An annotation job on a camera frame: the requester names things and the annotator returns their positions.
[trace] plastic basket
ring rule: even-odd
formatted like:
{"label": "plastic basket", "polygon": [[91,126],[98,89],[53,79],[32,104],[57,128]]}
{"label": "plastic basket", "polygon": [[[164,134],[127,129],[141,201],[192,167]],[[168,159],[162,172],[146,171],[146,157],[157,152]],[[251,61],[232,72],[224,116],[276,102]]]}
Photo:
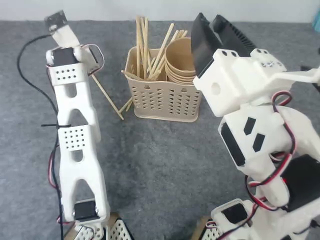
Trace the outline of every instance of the plastic basket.
{"label": "plastic basket", "polygon": [[[150,49],[151,58],[156,57],[159,49]],[[136,47],[129,50],[125,71],[137,74]],[[186,86],[167,81],[163,71],[157,81],[138,81],[126,77],[133,98],[134,114],[138,118],[159,119],[191,123],[197,120],[201,93],[192,85]]]}

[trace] black wire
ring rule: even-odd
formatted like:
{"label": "black wire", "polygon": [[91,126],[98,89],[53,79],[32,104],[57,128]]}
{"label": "black wire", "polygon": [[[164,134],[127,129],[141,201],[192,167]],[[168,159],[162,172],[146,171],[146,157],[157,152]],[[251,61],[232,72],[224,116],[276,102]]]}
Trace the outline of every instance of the black wire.
{"label": "black wire", "polygon": [[[41,40],[41,39],[45,39],[45,38],[48,38],[50,37],[51,35],[50,34],[46,34],[46,35],[41,35],[41,36],[38,36],[30,41],[28,41],[25,45],[23,45],[22,49],[20,50],[19,54],[18,54],[18,57],[16,59],[16,68],[18,69],[18,72],[21,76],[21,78],[27,83],[29,84],[32,88],[34,88],[35,90],[37,90],[39,93],[41,93],[50,103],[53,111],[54,111],[54,114],[57,116],[58,115],[58,108],[56,107],[56,105],[54,104],[54,102],[52,101],[52,99],[42,90],[40,89],[39,87],[37,87],[36,85],[34,85],[33,83],[31,83],[25,76],[24,74],[22,73],[22,70],[21,70],[21,57],[26,49],[27,46],[29,46],[30,44],[38,41],[38,40]],[[51,168],[51,172],[52,172],[52,178],[53,178],[53,181],[54,181],[54,184],[56,185],[56,193],[57,193],[57,196],[58,196],[58,205],[59,205],[59,216],[60,216],[60,237],[61,237],[61,240],[64,240],[64,227],[63,227],[63,221],[62,221],[62,204],[61,204],[61,193],[60,193],[60,189],[59,189],[59,185],[58,185],[58,181],[57,181],[57,177],[56,177],[56,173],[55,173],[55,158],[56,158],[56,149],[58,147],[58,142],[59,142],[59,138],[58,138],[58,133],[56,133],[56,137],[55,137],[55,142],[54,142],[54,147],[53,147],[53,150],[52,150],[52,168]]]}
{"label": "black wire", "polygon": [[31,82],[24,76],[24,74],[22,73],[21,67],[20,67],[21,56],[22,56],[22,54],[24,53],[26,47],[29,46],[30,44],[38,41],[38,40],[45,39],[45,38],[48,38],[48,37],[50,37],[50,36],[51,36],[50,34],[46,34],[46,35],[38,36],[38,37],[36,37],[36,38],[28,41],[28,42],[22,47],[22,49],[21,49],[20,52],[19,52],[19,55],[18,55],[18,57],[17,57],[17,59],[16,59],[16,68],[18,69],[18,72],[19,72],[21,78],[22,78],[27,84],[29,84],[31,87],[33,87],[33,88],[36,89],[39,93],[41,93],[43,96],[45,96],[45,98],[50,102],[51,107],[52,107],[52,109],[54,110],[54,113],[57,115],[57,114],[58,114],[58,110],[57,110],[54,102],[52,101],[52,99],[51,99],[43,90],[41,90],[41,89],[38,88],[36,85],[34,85],[33,83],[31,83]]}

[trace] ventilation hole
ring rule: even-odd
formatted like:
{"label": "ventilation hole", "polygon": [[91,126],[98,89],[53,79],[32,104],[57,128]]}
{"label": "ventilation hole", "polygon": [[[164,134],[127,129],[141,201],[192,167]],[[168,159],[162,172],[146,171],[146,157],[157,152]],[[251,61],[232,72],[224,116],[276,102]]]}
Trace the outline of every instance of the ventilation hole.
{"label": "ventilation hole", "polygon": [[214,82],[211,85],[211,92],[213,95],[219,95],[221,92],[221,87],[218,83]]}

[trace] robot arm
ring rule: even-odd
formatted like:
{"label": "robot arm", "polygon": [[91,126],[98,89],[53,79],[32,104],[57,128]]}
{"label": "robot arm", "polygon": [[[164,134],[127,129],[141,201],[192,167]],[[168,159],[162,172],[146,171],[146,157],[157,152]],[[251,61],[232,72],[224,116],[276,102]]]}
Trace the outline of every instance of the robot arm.
{"label": "robot arm", "polygon": [[[88,239],[108,239],[104,226],[110,217],[105,178],[97,159],[96,144],[101,133],[96,110],[93,106],[89,75],[99,70],[95,56],[87,45],[80,45],[68,26],[63,11],[46,18],[46,24],[59,47],[46,53],[48,73],[54,88],[60,126],[72,124],[71,112],[79,110],[86,125],[60,128],[60,185],[64,217],[68,222],[90,230]],[[76,96],[70,96],[69,86],[74,85]],[[82,152],[77,159],[76,152]],[[94,199],[75,202],[79,180],[85,180],[94,194]]]}
{"label": "robot arm", "polygon": [[[211,28],[199,14],[191,49],[193,83],[214,115],[223,117],[218,131],[237,169],[256,186],[255,195],[249,192],[254,203],[236,199],[212,211],[221,231],[212,239],[304,239],[308,229],[300,232],[320,214],[320,138],[304,114],[271,104],[294,82],[319,84],[320,68],[287,72],[219,15]],[[274,153],[286,153],[278,165]]]}

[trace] carpet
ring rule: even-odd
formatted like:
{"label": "carpet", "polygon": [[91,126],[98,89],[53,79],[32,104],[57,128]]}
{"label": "carpet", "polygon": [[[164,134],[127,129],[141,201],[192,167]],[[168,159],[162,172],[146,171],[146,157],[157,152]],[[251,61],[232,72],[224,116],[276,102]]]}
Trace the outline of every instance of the carpet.
{"label": "carpet", "polygon": [[[175,22],[191,30],[192,22]],[[244,23],[235,25],[259,48],[267,49],[288,70],[301,64],[317,67],[320,35],[311,24]],[[130,97],[125,68],[136,42],[135,21],[75,21],[70,26],[80,42],[100,46],[106,58],[97,77],[120,108]],[[158,48],[169,22],[149,23],[149,45]],[[46,34],[42,22],[0,21],[0,224],[2,239],[59,239],[58,201],[47,182],[48,157],[55,129],[49,103],[19,76],[16,58],[28,40]],[[22,57],[27,78],[54,97],[46,76],[47,38]],[[107,196],[136,240],[186,240],[197,220],[232,199],[247,199],[244,175],[236,170],[217,127],[221,121],[204,99],[194,123],[137,118],[133,108],[121,120],[100,89],[90,81],[100,124],[101,164]],[[320,133],[320,94],[312,85],[296,83],[291,107],[306,114]],[[77,198],[89,193],[83,187]],[[319,239],[313,229],[309,240]]]}

